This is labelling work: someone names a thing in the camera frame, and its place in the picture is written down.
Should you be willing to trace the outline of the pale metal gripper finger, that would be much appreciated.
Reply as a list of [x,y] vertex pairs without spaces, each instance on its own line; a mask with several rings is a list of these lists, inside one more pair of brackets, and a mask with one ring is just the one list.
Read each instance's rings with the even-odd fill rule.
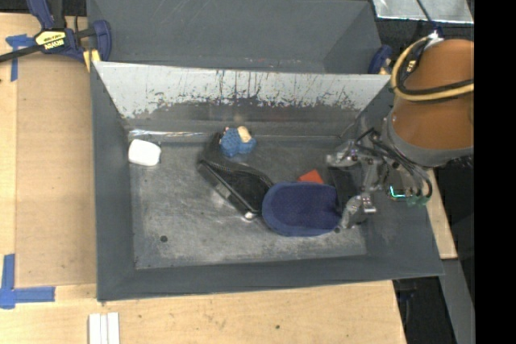
[[357,194],[353,174],[356,161],[351,160],[347,155],[340,157],[337,155],[328,155],[326,157],[326,163],[331,183],[337,192],[339,207],[341,210],[345,210],[347,203]]
[[341,218],[337,225],[340,229],[352,229],[361,225],[377,212],[371,193],[360,193],[355,196],[338,195],[338,210]]

